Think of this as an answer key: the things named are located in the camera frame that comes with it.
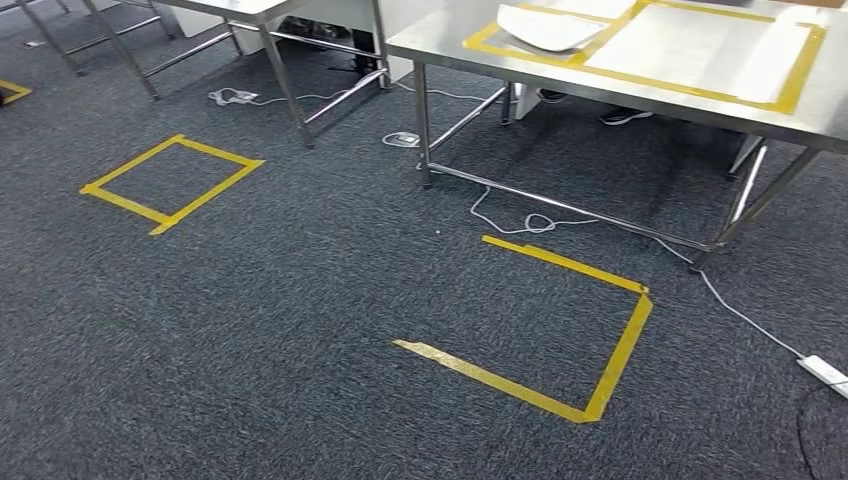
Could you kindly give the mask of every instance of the table leg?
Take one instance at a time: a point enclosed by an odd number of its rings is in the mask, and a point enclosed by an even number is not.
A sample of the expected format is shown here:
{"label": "table leg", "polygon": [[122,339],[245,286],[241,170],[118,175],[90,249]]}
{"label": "table leg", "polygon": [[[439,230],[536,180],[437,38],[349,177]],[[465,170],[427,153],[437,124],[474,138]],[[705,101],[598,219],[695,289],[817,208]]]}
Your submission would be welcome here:
{"label": "table leg", "polygon": [[35,14],[32,10],[30,10],[29,5],[27,5],[26,0],[17,0],[17,5],[21,7],[24,14],[29,17],[32,24],[35,25],[35,28],[41,33],[41,36],[44,37],[44,41],[47,42],[50,47],[62,57],[62,60],[68,65],[68,68],[71,69],[77,75],[82,76],[83,71],[79,68],[77,63],[71,59],[71,56],[59,45],[59,42],[53,37],[53,34],[50,33],[50,30],[47,29],[47,25],[38,18],[38,15]]}
{"label": "table leg", "polygon": [[230,35],[232,35],[231,38],[233,39],[233,46],[236,47],[236,52],[238,53],[239,57],[243,57],[244,56],[244,50],[242,50],[241,45],[239,45],[239,43],[238,43],[238,38],[236,38],[236,32],[233,30],[233,26],[230,25],[230,19],[229,18],[224,19],[224,25],[227,26],[227,31],[230,32]]}
{"label": "table leg", "polygon": [[295,124],[297,124],[297,129],[303,137],[303,143],[306,145],[306,148],[315,148],[315,140],[313,140],[312,134],[309,133],[309,128],[303,120],[303,112],[301,112],[300,105],[297,103],[297,97],[294,93],[292,93],[292,88],[289,84],[289,77],[286,74],[286,66],[283,64],[283,60],[280,57],[280,51],[277,50],[277,44],[274,42],[274,37],[271,36],[271,32],[268,31],[268,27],[265,25],[259,25],[259,36],[262,37],[262,44],[265,47],[265,52],[271,60],[271,66],[274,68],[274,75],[277,77],[277,82],[283,90],[283,95],[285,95],[288,99],[286,103],[289,105],[289,110],[291,111]]}
{"label": "table leg", "polygon": [[504,82],[504,95],[501,101],[501,125],[509,125],[512,123],[512,82]]}
{"label": "table leg", "polygon": [[390,88],[392,86],[392,72],[389,68],[389,58],[386,55],[386,33],[383,30],[383,13],[380,10],[380,0],[372,0],[371,8],[374,12],[374,42],[377,47],[377,53],[380,55],[380,60],[377,61],[377,69],[386,69],[385,75],[380,77],[380,88]]}
{"label": "table leg", "polygon": [[138,66],[132,54],[130,54],[129,50],[121,43],[121,39],[118,38],[118,35],[115,34],[115,31],[112,30],[112,26],[109,25],[109,22],[103,18],[103,15],[97,10],[97,7],[94,6],[91,0],[82,0],[83,5],[88,8],[88,11],[91,12],[91,18],[94,19],[94,23],[100,27],[100,30],[103,32],[103,35],[109,37],[109,43],[112,44],[112,48],[115,49],[118,56],[121,57],[121,60],[130,67],[130,70],[138,77],[141,81],[142,86],[147,91],[147,93],[153,97],[154,100],[159,100],[159,93],[156,92],[156,89],[153,87],[153,84],[150,83],[150,80],[144,75],[144,72],[141,70],[141,67]]}
{"label": "table leg", "polygon": [[733,162],[733,166],[730,167],[731,177],[736,176],[736,172],[742,168],[742,165],[751,158],[751,154],[763,144],[765,139],[763,137],[758,137],[756,135],[745,135],[745,141],[742,142],[742,146],[739,147],[739,153],[736,155],[736,160]]}
{"label": "table leg", "polygon": [[153,12],[153,15],[159,17],[159,27],[165,32],[165,36],[168,37],[168,40],[173,40],[177,38],[171,31],[168,29],[168,25],[165,24],[165,17],[159,13],[159,9],[156,8],[156,5],[153,3],[153,0],[147,0],[147,4],[150,5],[150,10]]}
{"label": "table leg", "polygon": [[751,164],[750,168],[748,168],[748,171],[745,173],[742,188],[736,192],[736,198],[733,199],[733,205],[731,205],[730,211],[727,213],[727,219],[725,219],[722,229],[728,228],[734,222],[739,220],[739,217],[741,217],[745,212],[745,206],[748,203],[748,196],[751,195],[751,190],[754,188],[754,182],[757,181],[757,176],[760,173],[760,167],[763,164],[767,151],[768,147],[765,145],[761,145],[756,150],[757,153],[754,163]]}
{"label": "table leg", "polygon": [[433,185],[430,173],[430,111],[427,105],[427,65],[413,62],[415,77],[415,113],[418,120],[418,148],[420,150],[421,180],[424,187]]}
{"label": "table leg", "polygon": [[[721,233],[716,237],[714,245],[721,248],[727,242],[733,240],[740,230],[751,223],[757,216],[763,212],[783,191],[789,186],[792,181],[801,176],[804,171],[813,164],[813,161],[819,156],[821,150],[816,150],[812,147],[807,147],[801,152],[798,157],[786,167],[783,172],[768,186],[765,192],[734,222],[731,222]],[[699,271],[712,258],[714,252],[702,253],[692,264],[692,270]]]}

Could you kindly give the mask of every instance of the yellow tape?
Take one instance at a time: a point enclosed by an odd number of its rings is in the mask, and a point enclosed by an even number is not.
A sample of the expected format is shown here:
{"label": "yellow tape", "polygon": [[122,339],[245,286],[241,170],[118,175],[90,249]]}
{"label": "yellow tape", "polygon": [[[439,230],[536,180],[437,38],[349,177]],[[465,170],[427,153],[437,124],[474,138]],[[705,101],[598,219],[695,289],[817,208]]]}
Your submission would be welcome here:
{"label": "yellow tape", "polygon": [[404,340],[395,340],[392,343],[409,351],[415,352],[422,357],[435,360],[451,370],[455,370],[467,377],[471,377],[474,380],[485,383],[492,388],[508,393],[513,397],[524,400],[527,403],[536,405],[537,407],[547,410],[554,415],[559,415],[567,420],[571,420],[574,423],[585,423],[597,420],[589,418],[586,413],[581,410],[554,400],[547,395],[542,395],[541,393],[531,390],[523,385],[519,385],[512,380],[495,375],[487,370],[483,370],[476,365],[456,358],[425,343],[410,343]]}
{"label": "yellow tape", "polygon": [[618,385],[621,374],[624,372],[624,367],[630,359],[630,354],[636,347],[636,341],[642,334],[642,327],[648,321],[648,315],[651,314],[654,304],[647,295],[640,295],[639,301],[636,302],[636,308],[630,315],[630,320],[627,321],[627,326],[624,327],[624,332],[615,346],[609,362],[601,374],[601,380],[592,392],[592,397],[589,398],[589,403],[586,405],[586,415],[590,418],[598,418],[604,414],[604,409],[607,402],[612,397],[612,392],[615,386]]}
{"label": "yellow tape", "polygon": [[152,156],[156,155],[157,153],[161,153],[166,148],[177,143],[177,141],[181,137],[182,137],[182,135],[174,135],[173,137],[165,140],[164,142],[160,143],[159,145],[156,145],[155,147],[151,148],[150,150],[147,150],[146,152],[142,153],[141,155],[133,158],[129,162],[121,165],[120,167],[112,170],[111,172],[107,173],[106,175],[98,178],[97,180],[92,182],[91,185],[94,185],[95,187],[102,187],[103,185],[105,185],[108,182],[111,182],[112,180],[117,178],[119,175],[127,173],[130,169],[137,167],[139,164],[141,164],[141,162],[143,162],[145,160],[149,160]]}
{"label": "yellow tape", "polygon": [[167,222],[163,222],[161,225],[154,228],[150,232],[150,234],[151,235],[160,235],[160,234],[164,233],[166,230],[168,230],[169,228],[176,225],[177,222],[179,222],[180,220],[185,218],[186,215],[197,210],[198,208],[200,208],[201,205],[208,202],[209,200],[212,200],[212,198],[214,198],[216,195],[218,195],[219,193],[223,192],[224,190],[230,188],[230,186],[232,186],[234,183],[238,182],[245,175],[256,170],[257,168],[259,168],[260,165],[262,165],[264,163],[261,160],[250,160],[250,159],[244,159],[244,160],[249,160],[250,162],[253,162],[253,163],[242,168],[238,172],[232,174],[229,178],[227,178],[223,182],[212,187],[208,192],[206,192],[203,195],[194,199],[191,203],[189,203],[188,205],[186,205],[185,207],[180,209],[177,213],[171,215]]}
{"label": "yellow tape", "polygon": [[557,10],[555,8],[533,5],[531,3],[519,3],[518,5],[516,5],[516,7],[521,7],[525,10],[533,10],[536,12],[552,13],[554,15],[569,15],[572,17],[585,18],[586,20],[592,20],[593,22],[612,23],[615,21],[614,18],[596,17],[594,15],[587,15],[585,13],[566,12],[563,10]]}
{"label": "yellow tape", "polygon": [[19,98],[25,97],[25,96],[29,95],[30,93],[32,93],[31,88],[22,87],[18,84],[15,84],[15,83],[12,83],[12,82],[7,82],[5,80],[0,80],[0,88],[4,88],[4,89],[9,90],[10,92],[14,93],[14,95],[10,95],[10,96],[3,99],[3,105],[8,105],[8,104],[14,102],[15,100],[18,100]]}
{"label": "yellow tape", "polygon": [[555,265],[559,265],[561,267],[568,268],[570,270],[574,270],[576,272],[580,272],[584,275],[588,275],[592,278],[597,278],[598,280],[607,282],[609,284],[615,285],[616,287],[621,287],[625,290],[630,290],[635,293],[647,293],[648,289],[638,282],[634,282],[633,280],[628,280],[624,277],[619,277],[614,273],[605,272],[599,268],[595,268],[585,263],[580,263],[577,260],[572,260],[570,258],[566,258],[555,253],[549,252],[547,250],[542,250],[541,248],[536,248],[531,245],[519,246],[513,243],[509,243],[507,241],[501,240],[499,238],[491,237],[489,235],[483,235],[483,241],[496,245],[501,248],[505,248],[507,250],[512,250],[514,252],[523,253],[525,255],[529,255],[534,258],[538,258],[539,260],[544,260],[546,262],[553,263]]}
{"label": "yellow tape", "polygon": [[[807,37],[807,40],[804,46],[801,49],[801,52],[798,55],[798,58],[795,61],[793,68],[790,70],[789,75],[787,76],[786,82],[781,89],[781,92],[778,95],[778,98],[774,102],[753,102],[750,100],[741,99],[736,97],[735,95],[731,95],[724,92],[718,92],[714,90],[707,90],[698,87],[690,87],[687,85],[681,85],[672,82],[666,82],[662,80],[657,80],[654,78],[642,77],[639,75],[633,75],[629,73],[617,72],[614,70],[607,70],[602,68],[596,68],[586,65],[586,62],[597,53],[604,45],[606,45],[612,38],[618,34],[621,29],[623,29],[628,23],[630,23],[636,16],[641,13],[645,7],[649,5],[658,5],[663,7],[670,8],[679,8],[683,10],[691,10],[696,12],[708,13],[712,15],[722,15],[733,18],[740,18],[746,20],[752,20],[757,22],[774,22],[775,19],[772,17],[766,17],[763,15],[754,15],[750,13],[737,12],[733,10],[723,10],[718,8],[710,8],[710,7],[702,7],[697,5],[690,5],[684,3],[670,2],[666,0],[638,0],[630,9],[628,9],[624,14],[622,14],[618,19],[614,20],[612,24],[607,27],[603,32],[598,34],[585,48],[583,48],[580,52],[571,55],[567,59],[553,57],[553,56],[543,56],[537,55],[534,53],[511,50],[503,47],[495,47],[492,45],[486,44],[486,41],[492,37],[495,33],[498,32],[499,28],[497,22],[492,22],[489,25],[486,25],[479,32],[468,37],[464,43],[466,48],[477,50],[480,52],[490,53],[493,55],[517,58],[520,60],[527,60],[535,63],[541,63],[545,65],[551,65],[555,67],[568,68],[572,70],[577,70],[586,73],[592,73],[595,75],[600,75],[608,78],[613,78],[616,80],[622,80],[626,82],[636,83],[640,85],[646,85],[654,88],[661,88],[664,90],[669,90],[678,93],[684,93],[687,95],[694,95],[703,98],[709,98],[711,100],[718,100],[722,102],[735,103],[739,105],[745,105],[749,107],[759,108],[762,110],[768,110],[778,113],[791,114],[795,111],[795,108],[798,105],[798,101],[801,98],[801,92],[803,91],[803,86],[807,81],[807,77],[809,76],[810,70],[812,69],[812,65],[815,62],[816,57],[818,56],[819,49],[821,47],[822,42],[824,41],[824,37],[827,33],[827,29],[820,25],[814,25],[810,23],[796,23],[796,25],[807,27],[810,29],[810,34]],[[530,7],[526,4],[518,5],[522,8],[529,8],[531,10],[541,10],[549,13],[558,13],[561,15],[573,15],[584,17],[583,14],[578,14],[575,12],[566,12],[562,10],[555,10],[551,8],[545,7]],[[598,17],[596,20],[605,21],[608,19],[602,19]]]}
{"label": "yellow tape", "polygon": [[[144,162],[145,160],[150,159],[158,153],[161,153],[166,148],[172,145],[183,145],[187,148],[191,148],[193,150],[197,150],[201,153],[205,153],[208,155],[212,155],[214,157],[221,158],[223,160],[229,160],[231,162],[237,163],[241,165],[243,168],[239,169],[236,173],[230,175],[223,182],[219,183],[212,187],[209,191],[204,193],[203,195],[197,197],[192,200],[191,203],[186,205],[185,207],[178,210],[173,215],[167,215],[162,212],[158,212],[150,207],[146,207],[136,201],[130,200],[128,198],[122,197],[120,195],[114,194],[103,189],[103,185],[114,180],[119,175],[122,175],[132,168],[137,167],[139,164]],[[121,165],[115,170],[109,172],[103,177],[95,180],[94,182],[85,185],[80,193],[93,195],[95,197],[101,198],[109,203],[117,205],[119,207],[125,208],[131,212],[137,213],[143,217],[149,218],[155,222],[159,223],[159,226],[154,228],[150,235],[160,235],[169,228],[176,225],[180,220],[185,218],[191,212],[200,208],[203,204],[214,198],[216,195],[220,194],[227,188],[231,187],[234,183],[244,178],[245,175],[256,170],[260,165],[265,163],[262,160],[254,160],[246,157],[242,157],[241,155],[236,155],[234,153],[227,152],[225,150],[221,150],[219,148],[215,148],[203,143],[195,142],[194,140],[189,140],[185,138],[185,135],[174,135],[173,137],[165,140],[164,142],[156,145],[150,150],[142,153],[136,158],[130,160],[129,162]]]}
{"label": "yellow tape", "polygon": [[435,360],[465,376],[485,383],[492,388],[508,393],[520,400],[524,400],[525,402],[531,403],[572,422],[586,423],[600,420],[609,399],[615,391],[618,381],[621,379],[621,374],[624,371],[625,365],[627,365],[627,361],[630,359],[630,354],[636,347],[636,342],[639,340],[642,328],[645,326],[645,322],[648,320],[648,316],[651,314],[651,310],[653,309],[653,303],[647,295],[648,289],[633,280],[628,280],[626,278],[619,277],[618,275],[604,272],[603,270],[595,267],[585,265],[575,260],[571,260],[530,245],[522,247],[489,235],[484,235],[483,241],[507,250],[512,250],[513,252],[522,253],[540,260],[554,263],[639,294],[639,300],[636,302],[636,307],[633,309],[633,313],[630,315],[630,319],[627,321],[627,325],[624,327],[624,331],[622,332],[612,355],[610,355],[610,358],[607,361],[604,372],[601,374],[601,379],[595,386],[592,396],[586,404],[586,408],[584,410],[579,410],[566,405],[558,400],[531,390],[523,385],[513,382],[512,380],[484,370],[425,343],[411,343],[405,340],[395,340],[393,343],[423,357]]}
{"label": "yellow tape", "polygon": [[167,222],[170,217],[162,212],[157,212],[150,207],[145,207],[144,205],[134,202],[129,198],[122,197],[118,194],[112,193],[108,190],[103,190],[97,185],[86,185],[82,187],[80,193],[87,195],[94,195],[97,198],[106,200],[109,203],[113,203],[121,208],[125,208],[133,213],[137,213],[142,217],[147,217],[154,222],[164,223]]}

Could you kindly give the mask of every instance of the sneaker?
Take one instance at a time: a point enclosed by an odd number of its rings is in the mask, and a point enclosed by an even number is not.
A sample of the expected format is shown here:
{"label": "sneaker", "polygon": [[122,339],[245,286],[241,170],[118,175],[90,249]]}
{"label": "sneaker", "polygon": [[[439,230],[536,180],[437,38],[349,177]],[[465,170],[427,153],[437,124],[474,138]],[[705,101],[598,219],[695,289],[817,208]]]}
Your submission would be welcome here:
{"label": "sneaker", "polygon": [[630,120],[636,118],[648,118],[653,116],[654,114],[651,112],[636,110],[635,108],[621,107],[602,115],[600,120],[604,125],[624,125]]}
{"label": "sneaker", "polygon": [[559,103],[563,101],[565,97],[568,96],[565,93],[555,92],[553,90],[545,90],[544,88],[536,90],[536,95],[538,95],[539,98],[541,98],[542,101],[545,103]]}

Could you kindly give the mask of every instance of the stainless steel table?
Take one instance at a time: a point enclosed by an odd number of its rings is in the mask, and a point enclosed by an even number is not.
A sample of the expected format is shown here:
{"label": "stainless steel table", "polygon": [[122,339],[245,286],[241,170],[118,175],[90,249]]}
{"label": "stainless steel table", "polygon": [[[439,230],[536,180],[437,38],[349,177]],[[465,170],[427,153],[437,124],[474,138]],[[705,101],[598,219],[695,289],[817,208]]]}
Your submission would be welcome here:
{"label": "stainless steel table", "polygon": [[[274,74],[283,90],[283,94],[289,99],[286,102],[291,111],[292,118],[297,124],[297,128],[303,137],[303,142],[307,147],[313,148],[315,140],[309,132],[308,124],[317,120],[321,115],[327,113],[333,107],[344,102],[356,92],[364,88],[374,81],[384,81],[389,77],[389,67],[386,61],[385,36],[382,30],[382,19],[380,15],[379,0],[372,0],[372,8],[374,9],[375,18],[375,35],[378,40],[377,53],[358,50],[346,45],[339,45],[322,40],[304,38],[297,35],[287,33],[271,32],[266,26],[270,21],[284,16],[298,7],[302,7],[309,0],[157,0],[159,3],[181,7],[188,10],[193,10],[201,13],[208,13],[224,17],[228,29],[232,27],[257,32],[262,38],[262,44],[265,46],[265,51],[274,68]],[[291,83],[289,82],[289,73],[286,69],[283,60],[280,58],[280,52],[277,50],[276,39],[285,38],[310,45],[320,46],[332,50],[338,50],[352,55],[373,58],[377,60],[377,69],[360,79],[356,85],[351,87],[343,95],[337,97],[329,104],[320,108],[315,113],[308,117],[304,117],[303,112],[296,100],[297,95],[294,93]]]}
{"label": "stainless steel table", "polygon": [[[848,66],[844,54],[848,14],[761,0],[739,7],[632,0],[617,16],[601,18],[558,9],[563,2],[575,5],[574,0],[529,0],[520,5],[589,17],[609,26],[579,50],[544,52],[501,31],[495,23],[499,4],[513,3],[510,0],[462,0],[434,11],[387,40],[389,54],[411,59],[415,64],[425,186],[432,184],[431,173],[435,171],[532,198],[634,233],[700,250],[703,253],[693,265],[700,269],[711,252],[726,245],[754,220],[821,151],[848,153]],[[584,4],[601,8],[612,3],[622,2],[587,0]],[[780,42],[793,35],[801,36],[795,52],[797,59],[786,65],[785,77],[781,78],[769,69],[785,63],[780,52],[791,53]],[[642,42],[657,51],[643,48]],[[771,48],[770,42],[778,45]],[[637,49],[638,55],[629,50],[632,48]],[[432,140],[425,93],[427,64],[502,79],[505,85]],[[701,69],[702,64],[710,68]],[[670,78],[692,83],[676,83]],[[766,156],[764,144],[751,148],[742,184],[720,233],[707,242],[691,240],[433,162],[433,152],[439,146],[498,99],[504,99],[501,121],[509,123],[512,82],[795,143],[806,149],[749,205],[748,197]],[[766,84],[773,84],[774,92],[764,91]]]}
{"label": "stainless steel table", "polygon": [[[385,36],[383,35],[382,30],[382,19],[380,15],[379,0],[372,0],[371,2],[372,7],[374,9],[375,18],[374,33],[376,35],[378,44],[378,51],[376,53],[366,52],[364,50],[359,50],[346,45],[339,45],[331,42],[325,42],[322,40],[315,40],[311,38],[300,37],[297,35],[269,31],[266,24],[268,24],[274,19],[285,16],[286,14],[290,13],[298,7],[302,7],[303,5],[308,3],[309,0],[157,0],[157,3],[164,3],[166,5],[181,7],[196,12],[221,16],[224,18],[224,23],[227,27],[227,31],[147,71],[143,70],[138,64],[138,62],[135,61],[133,56],[123,46],[118,37],[124,33],[128,33],[135,29],[149,25],[153,22],[160,21],[161,17],[158,14],[136,25],[132,25],[120,31],[115,31],[111,27],[111,25],[109,25],[109,23],[103,18],[103,15],[94,6],[92,0],[82,0],[83,4],[90,11],[93,20],[97,23],[97,26],[103,33],[103,36],[86,42],[80,46],[74,47],[72,49],[65,50],[59,45],[55,38],[53,38],[44,22],[42,22],[27,6],[26,0],[15,1],[17,6],[21,7],[27,14],[27,16],[30,17],[32,22],[41,31],[42,35],[48,41],[48,43],[50,43],[50,45],[59,53],[59,55],[61,55],[61,57],[65,60],[71,70],[74,70],[75,72],[77,72],[77,74],[82,74],[82,71],[79,69],[77,64],[71,59],[70,55],[86,48],[98,45],[100,43],[111,41],[115,51],[120,55],[124,63],[126,63],[126,65],[139,78],[145,90],[154,99],[158,99],[159,94],[157,93],[156,89],[150,83],[149,80],[149,78],[153,75],[156,75],[157,73],[165,70],[166,68],[170,68],[180,63],[181,61],[197,53],[200,53],[203,50],[206,50],[207,48],[217,43],[220,43],[228,38],[233,39],[238,54],[243,55],[243,52],[241,51],[241,48],[239,47],[239,44],[235,39],[233,27],[257,32],[262,38],[262,43],[265,47],[266,53],[268,54],[268,58],[271,61],[271,65],[273,66],[274,74],[277,77],[277,81],[280,84],[280,88],[282,89],[285,97],[289,99],[289,101],[286,103],[289,106],[291,115],[294,118],[298,131],[300,131],[300,134],[303,137],[304,144],[306,144],[306,146],[309,148],[314,148],[315,141],[312,134],[309,132],[309,129],[307,127],[308,124],[317,120],[319,117],[321,117],[337,105],[341,104],[346,99],[354,95],[356,92],[365,88],[367,85],[375,81],[384,82],[387,78],[389,78],[389,67],[388,62],[386,61]],[[150,0],[118,1],[120,1],[121,3],[151,8],[155,11],[155,7],[153,6],[153,3]],[[378,62],[377,69],[361,78],[353,87],[351,87],[343,95],[340,95],[339,97],[335,98],[330,103],[321,107],[320,109],[318,109],[318,111],[312,113],[308,117],[304,117],[303,112],[300,109],[300,105],[298,104],[296,99],[297,95],[294,93],[291,87],[291,83],[289,82],[289,73],[286,69],[285,64],[283,63],[282,58],[280,57],[280,52],[277,49],[276,39],[278,38],[285,38],[288,40],[294,40],[302,43],[316,45],[322,48],[328,48],[332,50],[342,51],[345,53],[350,53],[352,55],[373,58]]]}

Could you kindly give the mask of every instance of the black cable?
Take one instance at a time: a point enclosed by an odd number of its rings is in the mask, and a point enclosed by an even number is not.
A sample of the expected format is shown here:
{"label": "black cable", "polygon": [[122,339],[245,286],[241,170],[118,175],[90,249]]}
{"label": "black cable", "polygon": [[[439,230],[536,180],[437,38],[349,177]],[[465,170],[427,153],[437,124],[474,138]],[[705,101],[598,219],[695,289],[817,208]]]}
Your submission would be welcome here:
{"label": "black cable", "polygon": [[810,478],[812,480],[821,480],[821,479],[816,475],[815,470],[813,470],[813,465],[810,463],[810,459],[807,457],[807,447],[806,447],[806,444],[804,443],[804,429],[803,429],[803,425],[802,425],[802,420],[804,419],[804,416],[805,416],[804,415],[804,413],[805,413],[804,408],[807,405],[807,401],[814,394],[816,394],[816,393],[818,393],[818,392],[820,392],[824,389],[827,389],[827,388],[830,388],[830,387],[833,387],[833,386],[836,386],[836,385],[842,385],[842,384],[845,384],[845,383],[848,383],[848,381],[837,382],[837,383],[828,383],[826,385],[822,385],[818,388],[810,390],[809,392],[804,394],[804,396],[801,398],[801,401],[798,403],[798,411],[795,413],[795,430],[798,434],[798,446],[801,449],[801,458],[804,460],[804,466],[807,467],[807,473],[810,474]]}

